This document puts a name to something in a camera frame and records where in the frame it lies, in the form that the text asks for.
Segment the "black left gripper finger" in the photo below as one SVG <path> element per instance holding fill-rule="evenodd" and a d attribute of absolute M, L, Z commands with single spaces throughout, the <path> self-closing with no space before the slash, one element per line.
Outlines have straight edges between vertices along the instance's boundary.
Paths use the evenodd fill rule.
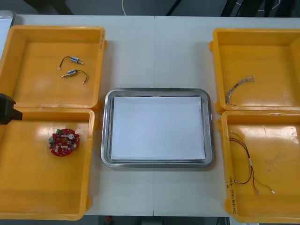
<path fill-rule="evenodd" d="M 0 124 L 7 125 L 12 120 L 22 120 L 23 113 L 16 109 L 3 109 L 0 111 Z"/>
<path fill-rule="evenodd" d="M 14 108 L 15 101 L 3 93 L 0 94 L 0 109 L 1 110 L 11 110 Z"/>

